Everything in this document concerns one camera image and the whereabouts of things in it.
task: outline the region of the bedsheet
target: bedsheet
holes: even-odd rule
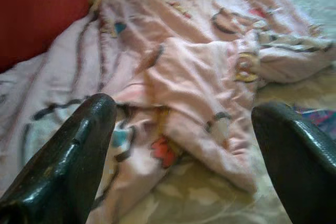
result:
[[[1,80],[4,80],[2,83],[7,85],[6,90],[12,88],[18,92],[13,94],[12,92],[4,91],[1,96],[2,102],[9,104],[9,100],[16,98],[17,102],[14,100],[10,108],[12,110],[16,109],[16,113],[21,114],[21,120],[24,118],[22,114],[26,115],[23,122],[18,122],[21,123],[23,130],[20,132],[12,131],[11,133],[14,137],[16,134],[17,138],[21,135],[25,136],[23,138],[27,141],[27,146],[29,146],[29,148],[22,151],[22,156],[19,160],[21,164],[24,164],[34,151],[45,142],[45,139],[48,139],[51,133],[58,129],[59,125],[73,112],[85,95],[96,92],[101,86],[102,69],[98,64],[95,64],[95,62],[100,61],[99,59],[94,57],[90,59],[88,57],[85,58],[80,67],[74,67],[76,61],[80,60],[80,58],[73,59],[71,62],[66,58],[72,57],[71,55],[76,50],[81,50],[81,48],[76,47],[76,41],[81,38],[84,28],[86,28],[88,33],[94,34],[97,32],[97,22],[88,24],[90,20],[92,20],[92,16],[76,22],[54,42],[49,53],[52,54],[53,50],[61,49],[65,53],[64,56],[59,57],[59,59],[48,57],[47,55],[40,56],[39,58],[34,58],[35,61],[23,62],[21,63],[22,65],[16,67],[18,68],[17,70],[12,70],[21,74],[26,73],[23,77],[18,77],[18,80],[37,79],[37,81],[46,82],[45,87],[48,88],[45,90],[31,87],[29,88],[30,94],[27,94],[25,92],[28,91],[25,91],[24,88],[17,88],[15,82],[6,82],[6,79],[11,79],[8,72],[1,75]],[[83,40],[91,48],[91,52],[99,50],[99,43],[92,38],[88,38],[89,36],[83,38]],[[85,52],[85,56],[89,54],[90,50]],[[63,78],[60,78],[60,73],[57,72],[55,66],[61,66],[64,62],[69,65],[67,66],[68,68],[64,66],[59,68],[62,69],[61,73],[64,74]],[[105,74],[112,76],[113,71],[109,72],[107,70]],[[75,81],[69,83],[67,78],[73,80],[73,76],[75,76]],[[295,91],[299,88],[305,94],[300,97],[302,103],[306,102],[311,106],[312,103],[318,100],[317,96],[320,93],[326,93],[324,100],[318,100],[319,103],[316,103],[316,105],[333,106],[332,99],[335,98],[335,89],[330,85],[333,80],[334,72],[329,70],[327,74],[318,75],[301,83],[287,84],[281,88],[278,87],[278,84],[270,84],[259,92],[258,100],[280,98],[284,101],[292,102],[294,101],[292,95],[289,92],[283,92],[283,90]],[[126,78],[124,83],[120,83],[119,89],[127,81]],[[27,82],[18,81],[17,83],[20,83],[25,88],[28,86]],[[28,95],[39,100],[37,105],[31,107],[29,106],[30,99],[21,99]],[[17,109],[19,104],[21,108],[25,107],[23,111]],[[12,146],[12,152],[17,151],[18,148],[21,148],[21,143]],[[253,162],[256,164],[254,167],[258,184],[256,194],[249,195],[238,190],[228,181],[186,155],[178,165],[172,168],[170,174],[120,222],[222,223],[228,221],[230,223],[290,223],[271,186],[261,154],[254,140],[250,149]],[[2,152],[1,155],[7,157],[10,156],[10,152]],[[2,182],[6,179],[11,180],[13,174],[5,174],[5,180],[3,178]]]

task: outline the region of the colorful fabric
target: colorful fabric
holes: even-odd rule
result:
[[[128,109],[118,119],[119,134],[110,145],[88,223],[117,222],[172,170],[180,160],[172,154],[178,148],[212,170],[211,178],[221,181],[215,183],[219,187],[229,181],[223,188],[226,193],[244,194],[237,204],[254,207],[255,200],[267,194],[262,178],[255,176],[255,170],[262,170],[261,156],[251,154],[258,150],[250,110],[259,80],[288,83],[310,77],[335,59],[334,46],[307,52],[273,43],[261,47],[262,32],[312,36],[312,22],[288,0],[176,0],[191,14],[189,19],[167,1],[103,1],[96,15],[79,20],[57,38],[34,74],[27,75],[30,82],[19,82],[22,89],[6,93],[0,107],[0,170],[7,173],[0,190],[21,168],[22,132],[37,111],[105,92]],[[255,8],[266,18],[249,13]],[[111,34],[116,23],[125,24],[117,37]],[[170,113],[159,130],[157,110],[162,106]],[[119,154],[125,155],[117,160]],[[254,193],[260,187],[263,190]],[[190,200],[205,206],[217,202],[215,196],[204,200],[202,188],[181,188],[185,195],[190,192]],[[223,201],[218,202],[223,209]],[[255,219],[272,223],[261,214]]]
[[[336,141],[336,111],[322,109],[307,109],[294,107],[294,110],[300,113],[304,118],[309,119],[321,131],[329,135]]]

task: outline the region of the red wall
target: red wall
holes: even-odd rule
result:
[[[2,0],[0,72],[40,54],[88,11],[88,0]]]

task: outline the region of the bed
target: bed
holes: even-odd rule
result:
[[[98,27],[94,12],[100,2],[95,0],[90,14],[64,31],[46,53],[0,75],[1,156],[4,158],[1,168],[10,171],[1,174],[0,190],[5,190],[15,177],[17,167],[29,160],[87,95],[97,92],[113,78],[117,81],[109,85],[116,90],[127,84],[124,75],[129,69],[122,60],[119,65],[124,67],[124,74],[115,76],[111,69],[113,59],[91,56],[102,50],[93,39]],[[335,34],[332,26],[327,31],[331,37]],[[280,100],[311,108],[335,109],[335,74],[329,67],[298,83],[268,84],[259,89],[255,103]],[[250,155],[257,178],[254,194],[238,189],[190,155],[183,155],[156,187],[126,215],[117,215],[114,221],[139,224],[291,223],[272,187],[255,139],[250,143]]]

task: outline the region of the cartoon character print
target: cartoon character print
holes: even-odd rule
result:
[[[151,155],[161,160],[162,168],[167,169],[174,165],[179,158],[179,147],[166,136],[159,138],[151,144]]]
[[[167,169],[174,165],[182,155],[182,149],[169,137],[163,134],[163,128],[169,115],[169,108],[161,106],[158,108],[158,138],[151,144],[151,156],[161,161],[162,168]]]
[[[112,133],[111,148],[117,162],[122,162],[131,156],[131,143],[134,140],[134,127],[122,127],[119,123]]]
[[[213,139],[222,145],[225,149],[228,149],[228,136],[229,125],[231,122],[231,116],[226,112],[219,112],[213,116],[213,118],[207,122],[206,131],[211,134]]]
[[[168,2],[170,6],[172,6],[175,10],[180,12],[184,17],[191,18],[191,15],[188,11],[186,11],[179,2]]]
[[[327,52],[333,47],[332,39],[297,36],[292,34],[278,34],[274,31],[261,31],[258,41],[262,48],[281,48],[294,52]]]
[[[266,18],[266,14],[260,8],[250,9],[248,12],[252,15],[256,15],[256,16],[259,16],[261,18]]]
[[[269,30],[267,22],[259,16],[245,16],[230,12],[225,8],[221,8],[219,12],[212,17],[212,22],[217,29],[226,34],[244,35],[251,29]]]
[[[259,60],[250,53],[241,53],[236,62],[236,81],[253,82],[258,79]]]
[[[100,27],[101,33],[110,34],[112,38],[117,38],[118,34],[126,29],[126,24],[123,22],[114,22],[113,19],[109,19],[103,23]]]

